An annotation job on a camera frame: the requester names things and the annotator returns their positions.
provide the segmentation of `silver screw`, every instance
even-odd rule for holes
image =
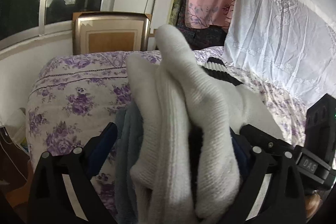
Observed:
[[[254,153],[257,153],[257,154],[261,153],[261,148],[259,146],[253,146],[252,150]]]
[[[45,152],[42,153],[42,158],[46,159],[46,158],[49,157],[49,155],[50,155],[50,153],[48,151],[45,151]]]
[[[82,148],[81,147],[76,147],[76,148],[74,148],[73,150],[72,150],[72,152],[74,153],[74,154],[80,154],[80,153],[82,153]]]
[[[292,155],[292,153],[291,153],[291,152],[289,152],[289,151],[286,151],[286,152],[285,152],[285,157],[286,157],[286,158],[289,158],[289,159],[291,159],[291,158],[292,158],[292,156],[293,156],[293,155]]]

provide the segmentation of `brown panel inside frame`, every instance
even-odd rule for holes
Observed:
[[[134,32],[89,34],[89,52],[133,51]]]

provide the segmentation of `floral bedspread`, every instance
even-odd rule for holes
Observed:
[[[97,136],[115,120],[118,109],[131,101],[126,57],[132,52],[104,52],[54,58],[42,69],[32,87],[26,108],[26,136],[33,168],[41,153],[69,153]],[[136,52],[151,63],[159,63],[159,51]],[[199,64],[210,56],[221,58],[223,47],[194,51]],[[259,92],[280,126],[287,142],[304,143],[305,106],[288,92],[261,81],[251,72],[228,67],[234,77]],[[91,182],[113,216],[115,177],[114,149],[100,174]]]

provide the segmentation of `sheer white fabric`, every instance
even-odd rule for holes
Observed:
[[[236,0],[223,58],[307,106],[336,96],[336,0]]]

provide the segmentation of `picture frame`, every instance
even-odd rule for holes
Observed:
[[[73,54],[146,51],[151,15],[125,12],[73,14]]]

